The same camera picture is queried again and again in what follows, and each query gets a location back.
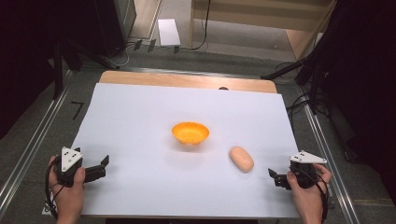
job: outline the metal rail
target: metal rail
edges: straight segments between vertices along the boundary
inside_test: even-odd
[[[3,215],[6,213],[6,210],[11,203],[12,198],[17,192],[18,187],[20,186],[23,177],[25,176],[27,170],[29,169],[30,164],[32,163],[35,154],[41,146],[41,143],[46,136],[46,133],[53,122],[55,116],[57,115],[62,103],[64,102],[64,98],[68,92],[70,82],[73,78],[73,73],[69,70],[65,75],[65,86],[64,90],[61,92],[57,100],[53,100],[49,105],[49,108],[44,115],[44,118],[41,120],[38,125],[33,137],[27,144],[25,150],[23,151],[20,159],[18,160],[17,165],[14,167],[11,175],[9,176],[6,184],[0,191],[0,220],[3,218]]]
[[[328,161],[328,168],[332,172],[332,186],[334,188],[335,194],[337,195],[341,209],[343,210],[344,216],[346,218],[346,223],[360,224],[361,222],[359,221],[358,215],[355,211],[355,207],[347,191],[347,187],[344,184],[340,173],[338,172],[337,166],[332,157],[332,152],[330,151],[329,145],[327,144],[326,137],[324,136],[323,131],[320,128],[318,117],[312,113],[309,106],[306,105],[304,107],[304,110],[308,118],[309,124],[311,125],[314,136],[317,140],[321,156]]]

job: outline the black curtain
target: black curtain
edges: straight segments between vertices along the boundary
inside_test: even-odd
[[[53,80],[53,1],[0,1],[0,139]]]
[[[395,12],[390,0],[339,0],[306,64],[320,65],[319,84],[354,133],[346,146],[380,173],[396,204]],[[305,67],[297,82],[311,74]]]

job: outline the bowl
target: bowl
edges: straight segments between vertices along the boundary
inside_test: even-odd
[[[209,130],[203,124],[188,121],[175,125],[172,134],[181,144],[198,145],[209,136]]]

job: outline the white board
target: white board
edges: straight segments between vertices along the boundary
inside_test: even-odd
[[[172,135],[182,121],[210,131],[199,146]],[[255,162],[242,173],[229,158],[243,147]],[[83,165],[108,154],[106,177],[86,184],[82,215],[112,217],[297,217],[285,174],[297,152],[280,94],[97,84],[72,148]]]

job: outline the human hand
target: human hand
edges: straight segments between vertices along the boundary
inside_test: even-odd
[[[319,175],[323,178],[323,180],[326,183],[329,183],[330,179],[332,178],[332,173],[322,165],[314,164],[314,167],[315,169],[317,169]],[[321,223],[323,206],[320,191],[317,186],[312,186],[309,189],[301,188],[298,185],[296,175],[291,171],[288,171],[287,179],[291,186],[294,203],[296,205],[298,213],[300,214],[301,219],[303,220],[303,223]],[[323,192],[326,193],[325,183],[319,181],[318,184],[322,188]]]
[[[52,195],[55,196],[55,202],[58,210],[58,224],[74,224],[78,222],[79,216],[84,205],[84,180],[85,169],[80,167],[77,169],[74,184],[72,188],[66,188],[58,185],[58,180],[52,166],[49,173],[49,185],[52,186]]]

